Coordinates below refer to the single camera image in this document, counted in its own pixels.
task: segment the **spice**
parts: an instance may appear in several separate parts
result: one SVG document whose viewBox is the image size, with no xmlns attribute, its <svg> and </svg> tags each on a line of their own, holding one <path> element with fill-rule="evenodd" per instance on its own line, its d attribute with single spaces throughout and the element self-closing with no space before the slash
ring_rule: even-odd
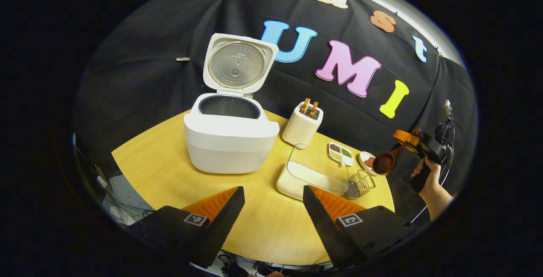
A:
<svg viewBox="0 0 543 277">
<path fill-rule="evenodd" d="M 341 153 L 341 151 L 339 150 L 339 147 L 335 144 L 330 144 L 330 149 L 338 152 L 338 153 Z"/>
<path fill-rule="evenodd" d="M 341 155 L 339 155 L 339 154 L 336 154 L 336 153 L 332 152 L 332 153 L 330 153 L 330 156 L 334 157 L 335 159 L 337 159 L 339 161 L 342 161 Z"/>
<path fill-rule="evenodd" d="M 346 157 L 352 158 L 351 153 L 349 153 L 349 151 L 345 150 L 344 148 L 341 148 L 341 152 L 342 152 L 343 155 L 345 155 Z"/>
</svg>

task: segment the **rice cooker lid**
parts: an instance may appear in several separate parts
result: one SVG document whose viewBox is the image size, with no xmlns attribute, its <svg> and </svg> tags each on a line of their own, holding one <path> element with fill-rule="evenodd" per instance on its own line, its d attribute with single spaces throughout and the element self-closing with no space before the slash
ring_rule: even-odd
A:
<svg viewBox="0 0 543 277">
<path fill-rule="evenodd" d="M 207 47 L 204 81 L 218 93 L 255 92 L 264 83 L 277 51 L 277 45 L 250 37 L 214 34 Z"/>
</svg>

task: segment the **wooden ladle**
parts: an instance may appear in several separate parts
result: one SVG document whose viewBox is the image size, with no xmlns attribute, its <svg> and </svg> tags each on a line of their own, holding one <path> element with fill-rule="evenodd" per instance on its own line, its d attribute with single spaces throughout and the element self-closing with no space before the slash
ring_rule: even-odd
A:
<svg viewBox="0 0 543 277">
<path fill-rule="evenodd" d="M 419 135 L 421 132 L 420 129 L 413 131 L 413 134 Z M 407 142 L 403 142 L 401 146 L 393 151 L 388 151 L 377 155 L 374 159 L 373 170 L 379 175 L 388 175 L 394 167 L 396 167 L 396 162 L 401 151 L 407 146 Z"/>
</svg>

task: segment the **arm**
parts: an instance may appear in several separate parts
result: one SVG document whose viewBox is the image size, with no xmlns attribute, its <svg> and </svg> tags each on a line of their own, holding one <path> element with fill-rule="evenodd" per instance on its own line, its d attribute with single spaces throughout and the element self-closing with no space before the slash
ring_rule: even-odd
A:
<svg viewBox="0 0 543 277">
<path fill-rule="evenodd" d="M 454 199 L 448 192 L 439 184 L 439 174 L 441 172 L 441 166 L 433 161 L 430 161 L 428 157 L 422 159 L 411 174 L 411 177 L 418 175 L 423 169 L 423 163 L 426 163 L 430 168 L 430 174 L 424 187 L 419 192 L 421 198 L 428 206 L 428 212 L 430 213 L 430 220 L 434 221 L 438 215 L 440 215 L 445 208 L 452 202 Z"/>
</svg>

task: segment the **black cloth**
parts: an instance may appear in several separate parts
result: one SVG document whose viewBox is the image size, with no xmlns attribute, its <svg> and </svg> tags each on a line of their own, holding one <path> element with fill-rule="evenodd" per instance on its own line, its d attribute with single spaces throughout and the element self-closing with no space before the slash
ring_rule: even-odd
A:
<svg viewBox="0 0 543 277">
<path fill-rule="evenodd" d="M 89 62 L 78 89 L 75 126 L 81 146 L 109 176 L 116 168 L 111 151 L 144 130 L 190 109 L 202 93 L 214 92 L 203 81 L 207 46 L 214 33 L 260 39 L 266 20 L 289 24 L 279 49 L 290 51 L 295 28 L 318 35 L 310 39 L 300 60 L 274 62 L 266 81 L 254 93 L 262 107 L 289 118 L 305 98 L 318 101 L 324 118 L 318 132 L 354 148 L 377 155 L 394 149 L 395 130 L 421 127 L 433 134 L 445 120 L 445 99 L 452 102 L 456 127 L 455 158 L 445 187 L 452 193 L 461 185 L 477 138 L 477 107 L 466 69 L 440 57 L 434 45 L 394 12 L 371 0 L 347 0 L 340 9 L 316 0 L 151 0 L 111 33 Z M 384 32 L 370 22 L 380 10 L 396 20 L 395 31 Z M 427 62 L 415 53 L 412 36 L 427 47 Z M 318 78 L 331 51 L 328 42 L 350 47 L 353 63 L 371 56 L 381 63 L 365 98 L 347 90 L 347 82 Z M 190 61 L 176 62 L 176 57 Z M 395 80 L 409 88 L 390 119 L 379 110 L 395 88 Z M 419 196 L 407 194 L 400 175 L 417 165 L 403 154 L 388 176 L 396 211 L 409 217 Z"/>
</svg>

